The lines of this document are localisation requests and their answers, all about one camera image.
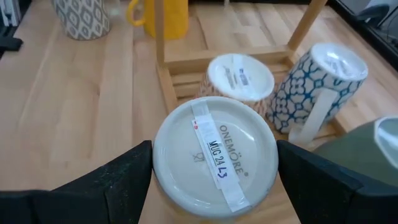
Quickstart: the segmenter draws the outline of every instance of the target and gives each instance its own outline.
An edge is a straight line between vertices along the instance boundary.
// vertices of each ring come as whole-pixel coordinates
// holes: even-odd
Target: blue patterned mug
[[[289,141],[306,144],[332,119],[368,75],[366,63],[344,46],[315,44],[294,65],[267,107],[266,118]]]

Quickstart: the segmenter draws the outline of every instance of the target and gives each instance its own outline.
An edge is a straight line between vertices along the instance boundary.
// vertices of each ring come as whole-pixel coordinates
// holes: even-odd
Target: white mug handle
[[[337,91],[322,89],[305,124],[297,124],[290,130],[289,142],[302,145],[310,143],[317,135],[337,96]]]

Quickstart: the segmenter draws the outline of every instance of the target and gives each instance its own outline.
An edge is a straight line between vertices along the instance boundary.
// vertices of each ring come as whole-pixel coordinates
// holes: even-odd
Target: yellow mug
[[[155,1],[143,0],[144,16],[136,21],[133,19],[134,7],[139,0],[132,0],[126,11],[127,20],[134,26],[144,25],[145,31],[155,37]],[[188,0],[161,0],[164,1],[164,37],[165,39],[179,39],[185,36],[188,30]]]

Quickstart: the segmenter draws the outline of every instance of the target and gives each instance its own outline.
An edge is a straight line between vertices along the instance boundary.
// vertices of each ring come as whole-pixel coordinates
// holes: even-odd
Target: blue geometric pattern
[[[321,90],[329,88],[339,93],[324,120],[329,121],[348,98],[354,95],[363,81],[350,82],[327,74],[312,60],[310,52],[307,52],[273,93],[266,118],[275,124],[276,130],[288,133],[294,124],[304,124]]]

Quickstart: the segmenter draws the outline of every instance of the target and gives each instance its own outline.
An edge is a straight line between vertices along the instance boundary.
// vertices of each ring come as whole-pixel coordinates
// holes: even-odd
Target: white label
[[[195,115],[193,127],[199,132],[197,136],[217,188],[221,189],[232,212],[250,206],[239,185],[239,177],[235,173],[206,101],[197,101],[191,106]]]
[[[251,85],[250,76],[243,69],[243,56],[234,55],[233,56],[234,72],[238,76],[238,83],[241,86],[243,92],[248,95],[254,94],[253,86]]]

